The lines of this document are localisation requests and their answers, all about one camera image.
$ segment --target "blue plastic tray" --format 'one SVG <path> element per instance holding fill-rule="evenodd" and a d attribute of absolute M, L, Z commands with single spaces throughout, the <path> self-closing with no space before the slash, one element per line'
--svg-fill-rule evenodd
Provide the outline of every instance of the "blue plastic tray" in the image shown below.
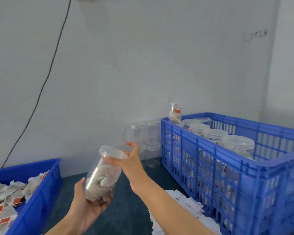
<path fill-rule="evenodd" d="M 161 119 L 162 164 L 224 235 L 294 231 L 294 129 L 201 113 L 211 128 L 255 141 L 254 160 Z"/>
<path fill-rule="evenodd" d="M 52 159 L 0 169 L 0 182 L 7 185 L 12 180 L 27 183 L 28 178 L 50 170 L 28 203 L 17 207 L 19 215 L 6 235 L 41 234 L 61 189 L 59 162 Z"/>

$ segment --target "person's right hand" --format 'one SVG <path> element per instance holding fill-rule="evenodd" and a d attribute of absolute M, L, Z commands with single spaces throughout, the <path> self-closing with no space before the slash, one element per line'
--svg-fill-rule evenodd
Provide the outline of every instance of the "person's right hand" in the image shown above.
<path fill-rule="evenodd" d="M 127 159 L 118 159 L 114 157 L 104 157 L 108 165 L 121 167 L 126 177 L 129 179 L 130 186 L 134 193 L 138 193 L 140 185 L 148 178 L 142 163 L 139 159 L 139 146 L 134 142 L 126 142 L 133 150 L 125 152 L 129 157 Z"/>

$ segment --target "cord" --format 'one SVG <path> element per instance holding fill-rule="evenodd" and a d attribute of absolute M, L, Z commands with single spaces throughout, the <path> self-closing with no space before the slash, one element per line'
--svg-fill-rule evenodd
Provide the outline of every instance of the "cord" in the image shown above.
<path fill-rule="evenodd" d="M 61 27 L 60 35 L 59 35 L 59 38 L 58 38 L 57 46 L 56 46 L 56 48 L 55 48 L 55 53 L 54 53 L 53 58 L 52 58 L 52 61 L 51 61 L 51 65 L 50 65 L 50 68 L 49 68 L 49 72 L 48 72 L 47 78 L 45 79 L 45 82 L 43 83 L 43 87 L 41 88 L 41 90 L 40 90 L 40 92 L 39 92 L 39 95 L 38 95 L 38 99 L 37 99 L 37 102 L 36 102 L 35 108 L 34 108 L 32 114 L 31 114 L 31 116 L 30 116 L 30 118 L 29 118 L 29 120 L 28 120 L 28 122 L 27 122 L 27 124 L 26 124 L 26 126 L 25 126 L 25 128 L 24 128 L 24 130 L 23 130 L 23 132 L 21 133 L 21 135 L 19 136 L 19 138 L 16 140 L 16 142 L 15 142 L 14 146 L 12 147 L 12 149 L 11 149 L 9 155 L 8 155 L 7 158 L 5 159 L 5 161 L 4 161 L 4 163 L 3 163 L 2 167 L 1 167 L 1 169 L 4 168 L 6 162 L 8 161 L 8 159 L 9 159 L 9 157 L 10 157 L 12 151 L 13 151 L 13 149 L 15 148 L 16 144 L 19 142 L 20 138 L 23 136 L 25 130 L 27 129 L 27 126 L 29 125 L 29 122 L 30 122 L 31 119 L 32 119 L 33 114 L 35 113 L 35 111 L 36 111 L 36 109 L 37 109 L 37 106 L 38 106 L 38 103 L 39 103 L 39 100 L 40 100 L 41 93 L 43 92 L 43 88 L 45 87 L 46 82 L 47 82 L 47 80 L 48 80 L 48 78 L 49 78 L 49 76 L 50 76 L 50 73 L 51 73 L 51 69 L 52 69 L 52 66 L 53 66 L 53 62 L 54 62 L 54 60 L 55 60 L 55 55 L 57 54 L 58 46 L 59 46 L 59 43 L 60 43 L 60 39 L 61 39 L 61 35 L 62 35 L 62 31 L 63 31 L 64 25 L 65 25 L 65 23 L 66 23 L 66 20 L 67 20 L 67 18 L 68 18 L 68 14 L 69 14 L 70 6 L 71 6 L 71 0 L 69 0 L 69 5 L 68 5 L 68 8 L 67 8 L 66 16 L 65 16 L 64 22 L 63 22 L 62 27 Z"/>

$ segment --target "person's left hand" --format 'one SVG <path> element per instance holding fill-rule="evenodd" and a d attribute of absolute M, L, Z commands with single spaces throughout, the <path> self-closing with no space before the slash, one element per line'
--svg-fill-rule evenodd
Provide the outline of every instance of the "person's left hand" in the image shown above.
<path fill-rule="evenodd" d="M 102 205 L 99 205 L 96 201 L 87 200 L 82 189 L 84 181 L 85 178 L 82 178 L 75 184 L 74 198 L 67 214 L 67 217 L 70 218 L 69 220 L 74 223 L 74 228 L 79 235 L 87 231 L 99 215 L 107 209 L 113 198 L 113 195 L 111 195 Z"/>

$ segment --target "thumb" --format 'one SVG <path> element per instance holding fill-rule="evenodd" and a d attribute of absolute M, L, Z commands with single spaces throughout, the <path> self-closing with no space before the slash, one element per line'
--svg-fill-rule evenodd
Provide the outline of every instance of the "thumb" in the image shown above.
<path fill-rule="evenodd" d="M 122 159 L 118 159 L 118 158 L 114 158 L 114 157 L 108 156 L 108 157 L 104 157 L 103 160 L 108 165 L 117 166 L 117 167 L 121 167 L 122 168 L 122 165 L 123 165 L 123 160 Z"/>

